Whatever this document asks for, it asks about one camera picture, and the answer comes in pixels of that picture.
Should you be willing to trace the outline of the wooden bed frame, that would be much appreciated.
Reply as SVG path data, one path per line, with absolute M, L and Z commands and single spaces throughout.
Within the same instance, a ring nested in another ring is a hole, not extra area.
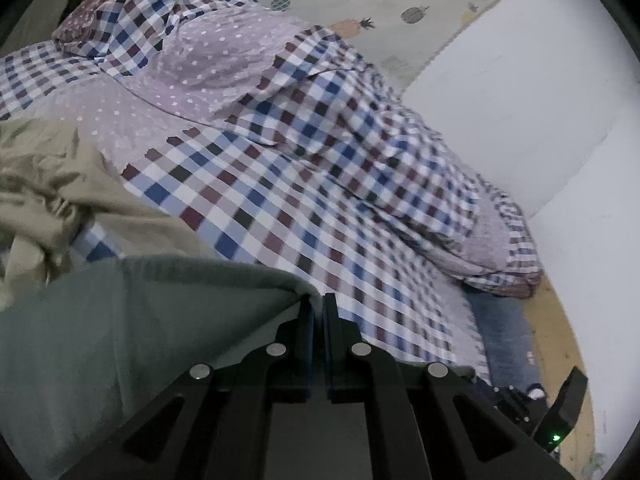
M 587 373 L 570 321 L 548 276 L 533 297 L 523 301 L 523 311 L 534 338 L 534 355 L 544 388 L 553 402 L 562 383 L 577 366 Z M 574 430 L 560 445 L 560 462 L 575 479 L 585 479 L 596 452 L 590 389 Z

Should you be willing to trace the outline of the checkered bed sheet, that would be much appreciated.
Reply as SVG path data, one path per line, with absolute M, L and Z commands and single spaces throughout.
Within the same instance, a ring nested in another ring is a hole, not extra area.
M 116 76 L 44 42 L 2 60 L 1 115 L 70 122 L 217 257 L 333 292 L 394 356 L 488 376 L 468 300 L 431 258 L 465 232 L 463 181 L 353 50 L 190 42 Z

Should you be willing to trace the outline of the grey-green garment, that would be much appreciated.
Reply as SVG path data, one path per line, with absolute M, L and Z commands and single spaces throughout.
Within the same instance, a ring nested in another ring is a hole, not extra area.
M 303 278 L 258 264 L 104 259 L 1 315 L 1 433 L 34 479 L 56 479 L 192 365 L 231 364 L 302 299 Z

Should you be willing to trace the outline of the blue denim jeans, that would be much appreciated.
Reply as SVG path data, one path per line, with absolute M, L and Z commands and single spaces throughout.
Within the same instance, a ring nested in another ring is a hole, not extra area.
M 521 301 L 465 287 L 482 338 L 490 381 L 527 392 L 541 385 L 532 329 Z

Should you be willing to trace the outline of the checkered purple duvet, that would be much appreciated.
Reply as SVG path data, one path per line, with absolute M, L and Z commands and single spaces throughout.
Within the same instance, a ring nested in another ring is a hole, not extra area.
M 255 0 L 85 0 L 53 34 L 132 96 L 221 133 L 247 187 L 222 250 L 330 287 L 392 290 L 403 266 L 527 298 L 542 269 L 520 207 L 401 103 L 332 29 Z

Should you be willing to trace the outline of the beige crumpled garment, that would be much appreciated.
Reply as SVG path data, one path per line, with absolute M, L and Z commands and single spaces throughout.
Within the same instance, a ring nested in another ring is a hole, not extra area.
M 70 246 L 90 221 L 112 234 L 128 256 L 213 253 L 181 219 L 127 191 L 74 126 L 45 119 L 2 122 L 2 307 L 67 273 Z

